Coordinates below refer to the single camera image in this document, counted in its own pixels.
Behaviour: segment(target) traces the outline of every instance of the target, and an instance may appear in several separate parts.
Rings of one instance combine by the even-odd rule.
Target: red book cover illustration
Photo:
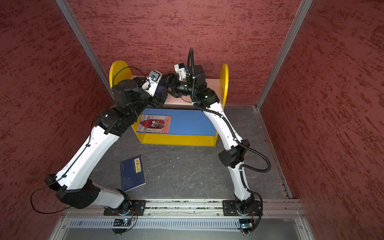
[[[143,114],[137,132],[168,134],[171,116]]]

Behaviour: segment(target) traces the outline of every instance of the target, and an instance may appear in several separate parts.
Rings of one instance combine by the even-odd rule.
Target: blue shelf panel
[[[144,110],[144,114],[171,116],[168,133],[171,135],[216,136],[215,127],[200,110],[147,108]]]

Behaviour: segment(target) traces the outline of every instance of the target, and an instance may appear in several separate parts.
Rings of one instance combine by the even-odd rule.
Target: book on floor
[[[136,132],[168,134],[171,116],[142,114]]]
[[[121,189],[125,192],[145,184],[141,155],[121,161]]]

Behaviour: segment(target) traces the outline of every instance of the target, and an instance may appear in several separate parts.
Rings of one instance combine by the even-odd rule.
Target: red textured wall
[[[317,239],[384,239],[383,13],[315,0],[262,106]]]
[[[228,64],[228,104],[256,104],[301,0],[68,2],[107,73],[115,60],[174,73],[193,47],[208,78]]]
[[[112,101],[55,1],[1,1],[0,26],[0,239],[47,239],[60,214],[29,196]],[[48,190],[35,203],[63,208]]]

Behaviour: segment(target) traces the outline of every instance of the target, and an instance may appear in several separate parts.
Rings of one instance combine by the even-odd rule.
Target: blue book
[[[141,155],[120,162],[121,189],[125,192],[145,184]]]

